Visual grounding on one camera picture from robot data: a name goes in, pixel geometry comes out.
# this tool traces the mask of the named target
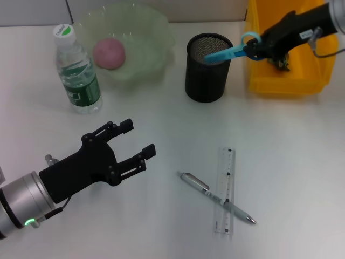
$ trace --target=white wall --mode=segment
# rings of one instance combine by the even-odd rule
[[[74,21],[88,11],[119,0],[68,0]],[[243,21],[247,0],[140,0],[160,10],[171,22]]]
[[[70,22],[65,0],[0,0],[0,26]]]

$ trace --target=pen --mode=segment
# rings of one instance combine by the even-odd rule
[[[257,223],[252,217],[250,217],[248,215],[248,213],[244,212],[243,210],[241,210],[240,208],[235,206],[231,201],[228,201],[228,200],[223,201],[221,198],[219,198],[218,196],[213,194],[210,191],[210,187],[208,185],[206,185],[205,183],[203,183],[202,181],[200,181],[199,179],[197,179],[194,175],[192,175],[190,173],[180,173],[180,177],[183,181],[185,181],[186,183],[193,186],[194,188],[196,188],[201,193],[208,196],[210,199],[212,199],[215,203],[222,206],[224,209],[226,209],[230,212],[233,209],[235,216],[238,217],[239,219],[242,219],[244,221],[248,221],[252,224]]]

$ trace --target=plastic bottle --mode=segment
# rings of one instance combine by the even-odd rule
[[[60,24],[53,34],[57,46],[56,66],[73,108],[82,114],[99,110],[102,97],[94,65],[77,42],[73,27]]]

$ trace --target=plastic bowl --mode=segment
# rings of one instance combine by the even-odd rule
[[[97,67],[99,73],[116,81],[142,79],[161,70],[175,44],[167,17],[145,4],[103,6],[84,15],[73,27],[90,57],[101,39],[113,37],[124,45],[126,61],[120,68]]]

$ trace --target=tabletop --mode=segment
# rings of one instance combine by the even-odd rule
[[[132,87],[100,79],[103,108],[76,114],[54,66],[52,27],[0,28],[0,166],[6,183],[76,152],[108,121],[134,130],[109,145],[122,161],[154,143],[147,170],[117,187],[95,183],[39,229],[0,242],[11,258],[344,258],[345,76],[339,55],[318,96],[259,98],[246,90],[244,58],[210,104],[184,91],[186,46],[216,32],[240,43],[244,22],[171,24],[176,45],[164,75]],[[236,150],[234,203],[258,223],[213,234],[213,204],[176,176],[216,186],[218,147]]]

